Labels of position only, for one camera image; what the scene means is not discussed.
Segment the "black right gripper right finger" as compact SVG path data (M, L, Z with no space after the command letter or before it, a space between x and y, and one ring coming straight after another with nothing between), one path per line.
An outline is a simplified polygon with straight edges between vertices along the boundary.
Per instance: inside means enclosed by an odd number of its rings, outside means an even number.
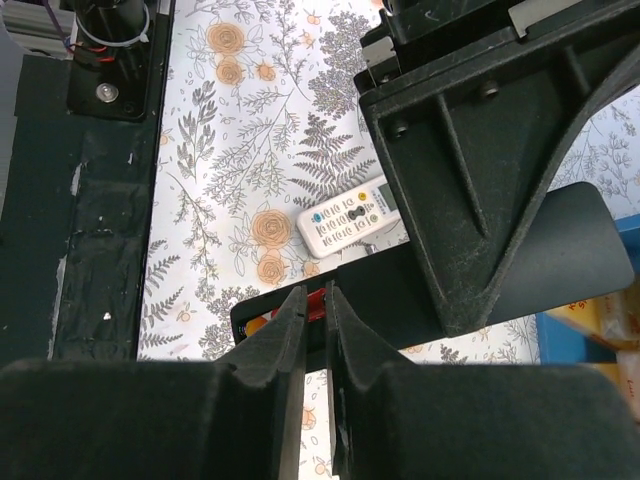
M326 290L333 472L343 479L635 479L639 428L581 365L417 364Z

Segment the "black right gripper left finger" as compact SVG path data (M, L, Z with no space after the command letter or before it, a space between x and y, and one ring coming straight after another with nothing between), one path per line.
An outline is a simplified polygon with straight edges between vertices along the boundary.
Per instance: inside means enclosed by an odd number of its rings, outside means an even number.
M307 293L213 362L21 360L1 372L5 479L294 479Z

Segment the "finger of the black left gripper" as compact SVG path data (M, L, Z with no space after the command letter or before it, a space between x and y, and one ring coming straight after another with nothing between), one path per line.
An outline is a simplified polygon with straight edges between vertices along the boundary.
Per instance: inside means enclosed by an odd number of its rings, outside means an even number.
M504 278L489 323L622 290L634 277L601 194L590 183L574 183L545 196Z

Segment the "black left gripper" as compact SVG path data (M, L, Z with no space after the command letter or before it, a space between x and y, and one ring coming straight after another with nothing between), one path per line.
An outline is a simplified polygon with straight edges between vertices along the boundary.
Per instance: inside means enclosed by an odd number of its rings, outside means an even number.
M638 82L639 3L385 1L379 16L360 108L436 319L466 334L585 123Z

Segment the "black slim remote control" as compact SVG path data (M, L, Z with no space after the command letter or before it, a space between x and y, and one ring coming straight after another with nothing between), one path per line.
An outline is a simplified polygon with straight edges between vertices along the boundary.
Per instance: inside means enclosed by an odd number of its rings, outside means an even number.
M331 281L360 320L398 350L445 337L414 252L404 243L237 303L230 310L234 341L242 342L244 325L268 317L293 288L305 287L312 298Z

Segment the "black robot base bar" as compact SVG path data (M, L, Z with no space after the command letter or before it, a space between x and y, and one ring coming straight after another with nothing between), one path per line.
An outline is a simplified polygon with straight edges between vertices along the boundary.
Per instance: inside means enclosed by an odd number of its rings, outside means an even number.
M175 5L76 1L67 59L1 37L1 361L136 355Z

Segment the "small white remote control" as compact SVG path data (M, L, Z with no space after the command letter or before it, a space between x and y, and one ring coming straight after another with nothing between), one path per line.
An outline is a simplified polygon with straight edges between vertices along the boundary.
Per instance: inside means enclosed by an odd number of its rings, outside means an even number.
M381 175L300 213L296 226L311 255L323 259L400 219Z

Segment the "yellow sponge pack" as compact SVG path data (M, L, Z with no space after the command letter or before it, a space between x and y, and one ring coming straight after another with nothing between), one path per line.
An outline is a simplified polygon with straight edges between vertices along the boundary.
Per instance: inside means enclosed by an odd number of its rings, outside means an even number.
M639 284L546 311L587 337L614 350L639 349Z

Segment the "blue yellow wooden shelf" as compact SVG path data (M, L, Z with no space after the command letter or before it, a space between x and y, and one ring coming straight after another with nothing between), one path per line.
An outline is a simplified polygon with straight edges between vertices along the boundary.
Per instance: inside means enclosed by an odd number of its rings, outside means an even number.
M607 340L600 335L598 299L585 299L536 315L542 364L615 363L616 352L634 342Z

